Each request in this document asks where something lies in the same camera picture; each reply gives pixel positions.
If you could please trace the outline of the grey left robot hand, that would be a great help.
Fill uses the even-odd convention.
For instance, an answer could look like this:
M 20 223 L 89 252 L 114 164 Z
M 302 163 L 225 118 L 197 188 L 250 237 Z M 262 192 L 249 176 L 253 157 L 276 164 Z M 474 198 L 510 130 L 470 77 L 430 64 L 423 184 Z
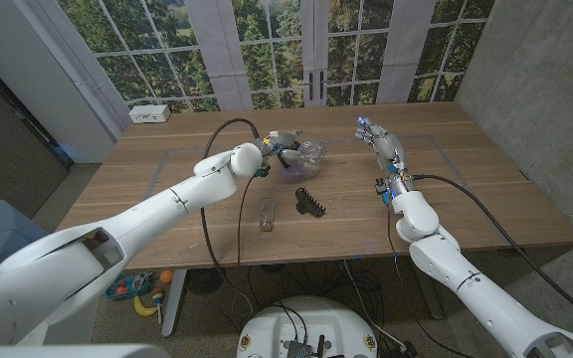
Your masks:
M 300 128 L 286 132 L 272 131 L 258 139 L 256 144 L 261 150 L 263 162 L 267 163 L 271 156 L 276 155 L 284 167 L 297 163 L 302 158 L 302 153 L 298 151 L 300 144 L 297 142 L 301 134 Z

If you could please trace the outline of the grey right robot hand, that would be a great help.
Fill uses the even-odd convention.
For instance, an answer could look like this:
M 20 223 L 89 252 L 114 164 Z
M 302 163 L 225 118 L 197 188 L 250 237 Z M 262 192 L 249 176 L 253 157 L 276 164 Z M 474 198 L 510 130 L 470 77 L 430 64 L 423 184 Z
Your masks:
M 401 141 L 384 127 L 367 117 L 359 117 L 355 136 L 372 147 L 382 171 L 397 173 L 406 170 Z

